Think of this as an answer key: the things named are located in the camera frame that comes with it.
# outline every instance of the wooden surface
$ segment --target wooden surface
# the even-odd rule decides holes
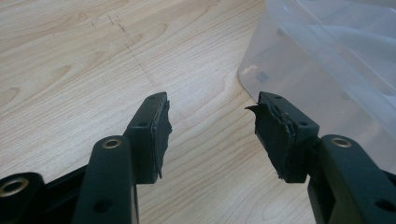
[[[163,179],[141,223],[312,223],[306,185],[277,178],[236,69],[263,0],[2,1],[0,177],[51,181],[167,91]]]

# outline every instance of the plastic container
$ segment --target plastic container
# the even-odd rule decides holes
[[[396,1],[266,0],[238,76],[396,174]]]

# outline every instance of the torn black rubber pad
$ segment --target torn black rubber pad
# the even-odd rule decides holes
[[[256,115],[255,133],[287,183],[304,183],[305,152],[318,140],[319,126],[281,96],[260,92],[257,105],[247,107]]]
[[[172,126],[166,92],[150,95],[139,107],[123,136],[131,142],[136,184],[154,184],[162,177],[163,156]]]

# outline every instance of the wooden table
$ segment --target wooden table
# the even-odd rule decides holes
[[[167,91],[163,179],[141,223],[312,223],[306,185],[277,178],[236,69],[263,0],[2,1],[0,177],[49,182]]]

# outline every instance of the clear storage box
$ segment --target clear storage box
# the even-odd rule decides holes
[[[238,76],[396,174],[396,1],[266,0]]]

